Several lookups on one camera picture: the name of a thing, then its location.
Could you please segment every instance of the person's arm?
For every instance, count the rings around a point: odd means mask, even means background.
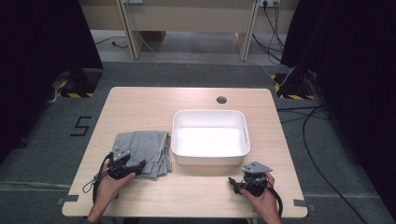
[[[120,192],[120,189],[126,185],[129,181],[134,179],[135,173],[131,173],[125,176],[123,179],[113,179],[109,175],[102,177],[102,180],[96,191],[95,204],[93,205],[90,214],[87,217],[87,221],[91,223],[98,223],[103,213],[106,211],[108,205],[113,201]]]
[[[275,179],[269,173],[265,174],[268,177],[268,182],[274,187]],[[257,212],[267,224],[281,223],[277,212],[276,198],[268,189],[265,189],[260,197],[253,196],[245,189],[241,189],[241,193],[253,204],[253,212]]]

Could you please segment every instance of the folded towel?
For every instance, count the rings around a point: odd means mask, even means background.
[[[164,131],[136,131],[117,134],[113,150],[129,151],[131,159],[126,166],[137,165],[146,160],[142,176],[156,178],[172,171],[172,162],[169,158],[169,134]]]

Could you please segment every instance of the wall socket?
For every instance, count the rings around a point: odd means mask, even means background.
[[[280,5],[280,0],[266,0],[266,1],[267,1],[267,7],[279,7]],[[264,7],[264,0],[260,0],[259,6]]]

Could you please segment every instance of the gray carpet floor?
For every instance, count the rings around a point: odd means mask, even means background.
[[[104,63],[104,66],[92,98],[58,98],[48,105],[27,136],[27,146],[13,149],[2,163],[0,223],[81,222],[81,218],[65,217],[60,201],[68,193],[113,87],[265,88],[273,93],[278,109],[324,103],[317,96],[315,100],[276,97],[272,79],[256,65]],[[288,71],[280,66],[266,68],[270,74]],[[283,223],[361,223],[316,166],[367,223],[394,223],[362,168],[350,158],[346,143],[325,107],[305,125],[305,139],[314,161],[311,160],[303,139],[304,114],[311,110],[278,111],[309,210],[307,217],[284,218]],[[83,132],[75,128],[78,118],[83,116],[91,117],[80,123],[89,126],[87,133],[70,136]],[[121,222],[122,218],[103,218],[103,223]]]

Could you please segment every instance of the storage box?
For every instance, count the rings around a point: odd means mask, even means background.
[[[182,110],[171,148],[181,165],[239,165],[250,151],[245,116],[234,110]]]

